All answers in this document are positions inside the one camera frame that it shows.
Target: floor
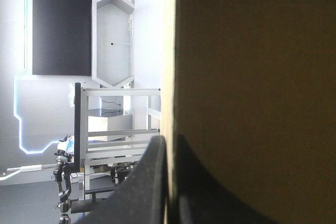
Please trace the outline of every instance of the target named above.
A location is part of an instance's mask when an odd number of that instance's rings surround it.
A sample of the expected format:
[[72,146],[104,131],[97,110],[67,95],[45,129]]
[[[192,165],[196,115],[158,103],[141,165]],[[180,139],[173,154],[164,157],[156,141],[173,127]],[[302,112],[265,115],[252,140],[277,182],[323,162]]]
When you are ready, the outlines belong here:
[[[113,186],[108,176],[91,181],[91,189]],[[72,185],[71,199],[78,198],[78,183]],[[97,194],[108,197],[111,193]],[[58,223],[60,210],[54,181],[0,186],[0,223]],[[77,214],[70,215],[71,223]]]

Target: robotic arm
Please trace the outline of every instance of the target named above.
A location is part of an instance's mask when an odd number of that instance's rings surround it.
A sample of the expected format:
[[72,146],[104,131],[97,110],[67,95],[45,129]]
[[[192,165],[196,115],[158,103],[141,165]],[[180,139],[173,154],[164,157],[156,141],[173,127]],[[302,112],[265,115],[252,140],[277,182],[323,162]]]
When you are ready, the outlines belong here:
[[[67,138],[68,136],[66,136],[61,142],[65,142]],[[57,156],[57,165],[54,169],[54,176],[58,187],[58,207],[62,213],[59,224],[70,224],[71,219],[65,213],[71,208],[71,200],[69,199],[69,196],[71,194],[70,174],[73,167],[73,163],[71,162],[72,155],[68,154],[64,150],[58,150],[55,155]],[[63,190],[62,187],[62,179],[65,181],[65,190]]]

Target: black screen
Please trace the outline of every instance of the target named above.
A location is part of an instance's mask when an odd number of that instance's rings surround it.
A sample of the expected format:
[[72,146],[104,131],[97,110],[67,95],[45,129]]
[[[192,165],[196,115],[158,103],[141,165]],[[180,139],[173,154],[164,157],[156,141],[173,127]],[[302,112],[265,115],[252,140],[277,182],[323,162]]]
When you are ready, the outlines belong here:
[[33,0],[33,74],[91,75],[92,0]]

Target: blue led light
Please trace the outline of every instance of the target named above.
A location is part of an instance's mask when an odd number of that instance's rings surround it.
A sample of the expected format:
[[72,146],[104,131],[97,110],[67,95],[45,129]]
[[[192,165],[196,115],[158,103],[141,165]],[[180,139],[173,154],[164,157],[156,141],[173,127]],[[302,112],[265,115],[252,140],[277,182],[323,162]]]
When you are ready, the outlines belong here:
[[26,154],[41,154],[43,153],[47,148],[49,148],[52,144],[56,144],[59,143],[58,140],[54,140],[51,141],[49,144],[47,144],[47,146],[45,146],[42,150],[27,150],[24,146],[23,146],[23,130],[22,130],[22,125],[23,125],[23,120],[22,118],[18,115],[17,113],[17,79],[20,76],[23,76],[24,74],[27,74],[28,70],[27,70],[27,37],[28,37],[28,29],[27,29],[27,22],[28,22],[28,0],[24,0],[24,33],[25,33],[25,48],[24,48],[24,68],[19,72],[18,75],[16,75],[14,77],[14,104],[13,104],[13,113],[14,113],[14,117],[16,119],[18,119],[19,121],[19,148],[25,152]]

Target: white shelf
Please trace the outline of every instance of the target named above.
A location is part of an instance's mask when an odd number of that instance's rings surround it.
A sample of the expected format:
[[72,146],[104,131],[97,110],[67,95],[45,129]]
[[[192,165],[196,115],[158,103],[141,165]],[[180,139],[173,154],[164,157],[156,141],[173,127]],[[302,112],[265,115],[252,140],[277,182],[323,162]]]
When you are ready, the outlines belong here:
[[121,88],[134,80],[130,46],[124,45],[129,43],[128,16],[133,11],[129,0],[92,0],[92,79],[106,88]]

